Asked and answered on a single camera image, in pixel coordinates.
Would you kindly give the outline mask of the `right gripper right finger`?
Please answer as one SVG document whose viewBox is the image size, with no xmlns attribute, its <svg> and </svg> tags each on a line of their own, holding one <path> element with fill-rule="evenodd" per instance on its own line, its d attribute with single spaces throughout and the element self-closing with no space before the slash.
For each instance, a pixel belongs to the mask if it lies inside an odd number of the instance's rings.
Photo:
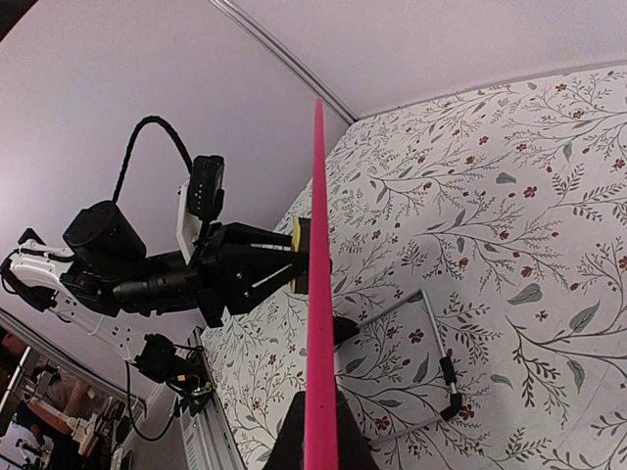
<svg viewBox="0 0 627 470">
<path fill-rule="evenodd" d="M 365 437 L 362 435 L 347 399 L 337 397 L 337 441 L 339 470 L 378 470 Z"/>
</svg>

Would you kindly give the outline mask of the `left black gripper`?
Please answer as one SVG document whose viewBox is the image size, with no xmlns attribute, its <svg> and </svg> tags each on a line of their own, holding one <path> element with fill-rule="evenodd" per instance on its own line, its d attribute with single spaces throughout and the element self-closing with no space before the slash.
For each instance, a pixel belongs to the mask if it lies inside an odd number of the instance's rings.
<svg viewBox="0 0 627 470">
<path fill-rule="evenodd" d="M 248 314 L 275 291 L 289 284 L 299 271 L 295 254 L 257 254 L 252 248 L 300 248 L 291 235 L 272 232 L 240 222 L 203 222 L 195 244 L 193 268 L 199 279 L 196 302 L 207 325 L 223 325 L 225 310 Z"/>
</svg>

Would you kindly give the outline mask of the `pink-framed whiteboard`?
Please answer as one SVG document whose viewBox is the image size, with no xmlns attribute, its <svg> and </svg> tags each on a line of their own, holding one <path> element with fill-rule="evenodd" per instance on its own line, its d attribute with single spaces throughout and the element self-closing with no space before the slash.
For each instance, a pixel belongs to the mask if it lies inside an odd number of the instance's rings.
<svg viewBox="0 0 627 470">
<path fill-rule="evenodd" d="M 305 470 L 337 469 L 336 389 L 323 101 L 314 105 Z"/>
</svg>

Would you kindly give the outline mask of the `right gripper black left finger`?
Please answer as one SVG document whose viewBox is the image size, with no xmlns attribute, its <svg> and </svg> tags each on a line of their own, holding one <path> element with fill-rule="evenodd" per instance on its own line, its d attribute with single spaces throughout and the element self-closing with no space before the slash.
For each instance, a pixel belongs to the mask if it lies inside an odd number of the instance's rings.
<svg viewBox="0 0 627 470">
<path fill-rule="evenodd" d="M 301 470 L 304 468 L 306 393 L 298 392 L 285 415 L 264 470 Z"/>
</svg>

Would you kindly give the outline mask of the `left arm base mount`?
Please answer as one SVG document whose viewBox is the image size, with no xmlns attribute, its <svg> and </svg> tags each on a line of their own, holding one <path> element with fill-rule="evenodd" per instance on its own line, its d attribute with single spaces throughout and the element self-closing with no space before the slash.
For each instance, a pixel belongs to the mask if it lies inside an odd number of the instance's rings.
<svg viewBox="0 0 627 470">
<path fill-rule="evenodd" d="M 134 367 L 144 377 L 177 393 L 182 410 L 188 410 L 192 417 L 198 415 L 214 392 L 201 348 L 176 345 L 161 334 L 146 334 L 144 341 L 141 353 L 133 360 Z"/>
</svg>

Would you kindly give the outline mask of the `yellow bone-shaped eraser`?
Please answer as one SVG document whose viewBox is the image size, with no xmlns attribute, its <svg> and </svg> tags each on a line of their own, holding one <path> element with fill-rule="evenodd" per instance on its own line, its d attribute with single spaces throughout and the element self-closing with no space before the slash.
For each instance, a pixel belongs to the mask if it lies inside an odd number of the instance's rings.
<svg viewBox="0 0 627 470">
<path fill-rule="evenodd" d="M 293 294 L 306 295 L 309 292 L 310 240 L 311 220 L 297 217 L 294 220 L 291 251 L 299 256 L 299 271 L 291 281 Z"/>
</svg>

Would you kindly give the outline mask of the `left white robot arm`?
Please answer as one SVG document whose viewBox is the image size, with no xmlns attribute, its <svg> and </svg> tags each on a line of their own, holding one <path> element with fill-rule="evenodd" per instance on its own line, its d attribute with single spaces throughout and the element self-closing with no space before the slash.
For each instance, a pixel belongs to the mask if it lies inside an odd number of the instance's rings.
<svg viewBox="0 0 627 470">
<path fill-rule="evenodd" d="M 208 327 L 219 328 L 224 314 L 247 314 L 286 284 L 306 292 L 304 221 L 285 235 L 222 224 L 217 214 L 216 207 L 181 203 L 178 250 L 149 256 L 120 208 L 104 201 L 78 214 L 62 249 L 26 232 L 3 262 L 2 277 L 30 306 L 79 327 L 126 361 L 151 336 L 123 331 L 121 312 L 149 317 L 197 309 Z"/>
</svg>

